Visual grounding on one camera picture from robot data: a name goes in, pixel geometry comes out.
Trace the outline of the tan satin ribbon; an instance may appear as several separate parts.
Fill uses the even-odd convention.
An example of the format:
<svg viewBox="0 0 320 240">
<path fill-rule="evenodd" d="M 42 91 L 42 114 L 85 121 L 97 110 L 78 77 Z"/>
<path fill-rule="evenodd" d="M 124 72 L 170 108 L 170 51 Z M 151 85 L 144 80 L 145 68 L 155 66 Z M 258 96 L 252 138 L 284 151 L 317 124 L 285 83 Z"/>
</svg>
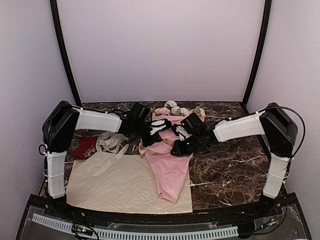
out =
<svg viewBox="0 0 320 240">
<path fill-rule="evenodd" d="M 144 146 L 143 142 L 141 141 L 138 146 L 138 151 L 141 158 L 146 156 L 162 156 L 170 154 L 172 147 L 172 145 L 163 141 L 155 142 L 150 146 Z"/>
</svg>

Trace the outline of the pink wrapping paper sheet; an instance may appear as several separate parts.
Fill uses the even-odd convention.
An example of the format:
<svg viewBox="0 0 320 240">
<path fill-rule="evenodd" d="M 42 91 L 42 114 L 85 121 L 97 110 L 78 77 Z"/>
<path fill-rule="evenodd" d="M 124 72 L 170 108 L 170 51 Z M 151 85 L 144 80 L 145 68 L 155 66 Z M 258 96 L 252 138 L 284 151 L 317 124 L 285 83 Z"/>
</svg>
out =
<svg viewBox="0 0 320 240">
<path fill-rule="evenodd" d="M 180 138 L 171 129 L 159 131 L 162 142 L 174 144 Z M 185 156 L 147 155 L 146 158 L 153 171 L 158 196 L 170 203 L 176 204 L 183 189 L 184 182 L 189 173 L 189 162 L 194 158 L 191 153 Z"/>
</svg>

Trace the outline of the cream printed ribbon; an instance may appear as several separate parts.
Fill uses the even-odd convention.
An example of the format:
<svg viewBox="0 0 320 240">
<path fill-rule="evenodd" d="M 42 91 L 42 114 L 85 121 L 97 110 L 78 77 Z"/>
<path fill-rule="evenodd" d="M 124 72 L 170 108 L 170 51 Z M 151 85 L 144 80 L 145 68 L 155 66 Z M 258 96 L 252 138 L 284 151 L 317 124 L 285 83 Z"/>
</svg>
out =
<svg viewBox="0 0 320 240">
<path fill-rule="evenodd" d="M 96 153 L 91 158 L 98 161 L 99 167 L 93 173 L 93 177 L 98 177 L 113 164 L 120 160 L 127 152 L 129 147 L 129 138 L 123 134 L 114 132 L 102 133 L 96 141 Z"/>
</svg>

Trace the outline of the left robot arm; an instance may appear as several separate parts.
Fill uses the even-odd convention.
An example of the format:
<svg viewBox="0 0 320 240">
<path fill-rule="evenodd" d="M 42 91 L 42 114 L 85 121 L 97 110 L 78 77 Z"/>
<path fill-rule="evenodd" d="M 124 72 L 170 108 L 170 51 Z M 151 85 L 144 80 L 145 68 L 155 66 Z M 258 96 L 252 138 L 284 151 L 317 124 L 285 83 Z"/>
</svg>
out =
<svg viewBox="0 0 320 240">
<path fill-rule="evenodd" d="M 130 110 L 99 111 L 74 106 L 61 101 L 42 125 L 44 147 L 44 176 L 46 194 L 55 200 L 51 210 L 60 218 L 67 218 L 70 206 L 61 197 L 65 190 L 65 159 L 76 131 L 104 131 L 138 138 L 145 147 L 162 141 L 152 124 L 152 113 L 141 103 Z"/>
</svg>

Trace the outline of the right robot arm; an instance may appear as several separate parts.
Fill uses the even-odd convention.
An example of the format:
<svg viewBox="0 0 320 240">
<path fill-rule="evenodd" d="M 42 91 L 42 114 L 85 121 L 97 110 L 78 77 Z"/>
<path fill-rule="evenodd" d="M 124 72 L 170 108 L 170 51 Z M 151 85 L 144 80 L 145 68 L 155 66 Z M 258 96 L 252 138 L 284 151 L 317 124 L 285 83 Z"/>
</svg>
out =
<svg viewBox="0 0 320 240">
<path fill-rule="evenodd" d="M 269 158 L 269 169 L 262 194 L 266 197 L 255 205 L 255 213 L 266 217 L 275 208 L 275 199 L 283 183 L 289 177 L 291 162 L 300 150 L 296 145 L 298 126 L 287 112 L 301 115 L 292 108 L 275 102 L 267 107 L 236 118 L 225 118 L 207 125 L 195 113 L 175 124 L 172 131 L 179 136 L 170 151 L 182 157 L 195 153 L 200 148 L 214 146 L 230 140 L 258 137 Z"/>
</svg>

